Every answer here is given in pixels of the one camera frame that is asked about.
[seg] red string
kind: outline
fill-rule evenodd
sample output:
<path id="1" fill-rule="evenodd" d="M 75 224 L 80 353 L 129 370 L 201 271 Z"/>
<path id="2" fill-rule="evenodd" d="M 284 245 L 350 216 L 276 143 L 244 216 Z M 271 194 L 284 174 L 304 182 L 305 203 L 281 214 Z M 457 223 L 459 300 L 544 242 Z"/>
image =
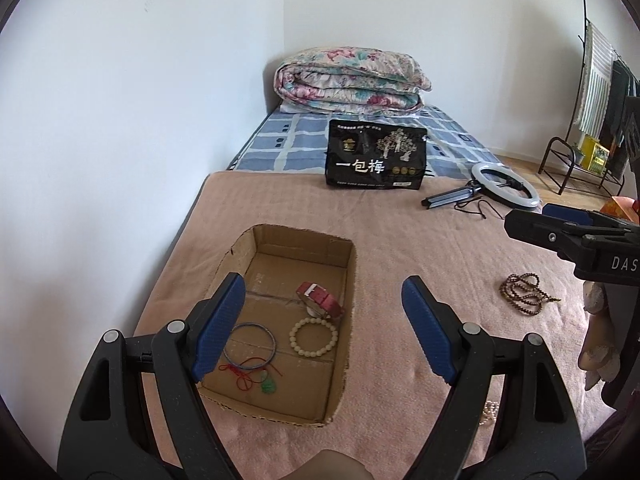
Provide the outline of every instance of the red string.
<path id="1" fill-rule="evenodd" d="M 267 359 L 263 359 L 262 357 L 249 357 L 248 359 L 245 359 L 244 361 L 242 361 L 240 363 L 240 366 L 244 365 L 245 363 L 251 361 L 252 359 L 260 359 L 263 362 L 267 362 Z M 242 370 L 242 368 L 238 368 L 237 366 L 231 364 L 231 363 L 227 363 L 225 365 L 220 365 L 218 367 L 218 370 L 220 371 L 224 371 L 224 370 L 229 370 L 233 373 L 235 373 L 238 378 L 236 379 L 236 386 L 238 387 L 238 390 L 241 390 L 242 392 L 248 392 L 253 386 L 254 384 L 260 384 L 262 382 L 265 381 L 266 377 L 264 379 L 262 379 L 261 381 L 254 381 L 251 377 L 251 373 L 252 372 L 260 372 L 262 370 L 266 370 L 267 366 L 270 366 L 271 368 L 273 368 L 274 370 L 277 371 L 278 375 L 280 377 L 283 377 L 283 375 L 280 373 L 280 370 L 278 370 L 275 366 L 273 366 L 271 363 L 268 363 L 260 368 L 256 368 L 255 370 Z"/>

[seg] black snack bag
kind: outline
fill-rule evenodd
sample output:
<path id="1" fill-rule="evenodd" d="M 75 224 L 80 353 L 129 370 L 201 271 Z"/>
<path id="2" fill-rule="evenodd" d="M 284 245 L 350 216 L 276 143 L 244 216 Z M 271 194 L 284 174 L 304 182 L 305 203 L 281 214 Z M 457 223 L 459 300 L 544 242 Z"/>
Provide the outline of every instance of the black snack bag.
<path id="1" fill-rule="evenodd" d="M 331 120 L 326 182 L 341 187 L 420 189 L 426 136 L 424 128 Z"/>

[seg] blue rubber pad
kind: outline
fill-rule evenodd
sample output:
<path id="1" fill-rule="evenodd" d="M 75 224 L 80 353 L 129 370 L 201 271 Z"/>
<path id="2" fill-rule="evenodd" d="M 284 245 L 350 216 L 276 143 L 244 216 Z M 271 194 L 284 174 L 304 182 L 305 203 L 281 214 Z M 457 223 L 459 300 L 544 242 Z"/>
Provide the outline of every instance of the blue rubber pad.
<path id="1" fill-rule="evenodd" d="M 191 375 L 199 382 L 216 367 L 226 341 L 244 305 L 244 280 L 239 274 L 226 288 L 213 314 L 204 325 L 196 343 L 196 359 Z"/>
<path id="2" fill-rule="evenodd" d="M 558 204 L 546 204 L 542 208 L 542 214 L 553 218 L 559 218 L 565 222 L 574 222 L 578 225 L 593 225 L 593 219 L 591 219 L 589 213 L 583 209 L 576 209 Z"/>
<path id="3" fill-rule="evenodd" d="M 402 284 L 402 307 L 431 370 L 452 384 L 457 372 L 452 362 L 451 342 L 410 278 Z"/>

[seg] brown cardboard box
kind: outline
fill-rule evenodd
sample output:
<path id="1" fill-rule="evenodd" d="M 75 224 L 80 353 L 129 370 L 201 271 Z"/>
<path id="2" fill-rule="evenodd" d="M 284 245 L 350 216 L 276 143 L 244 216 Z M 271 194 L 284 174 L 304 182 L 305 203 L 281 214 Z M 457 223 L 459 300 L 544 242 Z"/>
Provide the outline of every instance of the brown cardboard box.
<path id="1" fill-rule="evenodd" d="M 269 367 L 276 392 L 265 394 L 260 384 L 248 391 L 238 388 L 238 376 L 216 369 L 202 380 L 200 393 L 243 415 L 289 424 L 324 426 L 332 420 L 344 389 L 349 360 L 355 247 L 350 240 L 314 231 L 276 225 L 257 225 L 245 231 L 224 256 L 209 289 L 213 291 L 228 272 L 244 276 L 246 300 L 237 323 L 256 322 L 276 339 L 276 355 Z M 304 358 L 293 351 L 289 332 L 308 317 L 296 295 L 302 282 L 313 282 L 333 294 L 344 308 L 337 345 L 322 357 Z M 320 349 L 331 339 L 326 327 L 303 326 L 297 335 L 302 348 Z M 236 363 L 252 356 L 267 358 L 271 339 L 256 327 L 233 332 L 226 352 Z M 260 372 L 252 373 L 259 380 Z"/>

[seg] striped towel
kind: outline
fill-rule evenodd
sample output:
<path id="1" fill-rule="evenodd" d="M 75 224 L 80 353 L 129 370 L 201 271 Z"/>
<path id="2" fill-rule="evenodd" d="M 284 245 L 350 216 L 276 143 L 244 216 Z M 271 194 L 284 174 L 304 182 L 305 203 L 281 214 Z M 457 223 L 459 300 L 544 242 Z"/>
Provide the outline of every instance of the striped towel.
<path id="1" fill-rule="evenodd" d="M 582 134 L 597 139 L 607 112 L 614 51 L 607 38 L 591 22 L 587 26 L 584 47 L 580 108 L 574 125 Z"/>

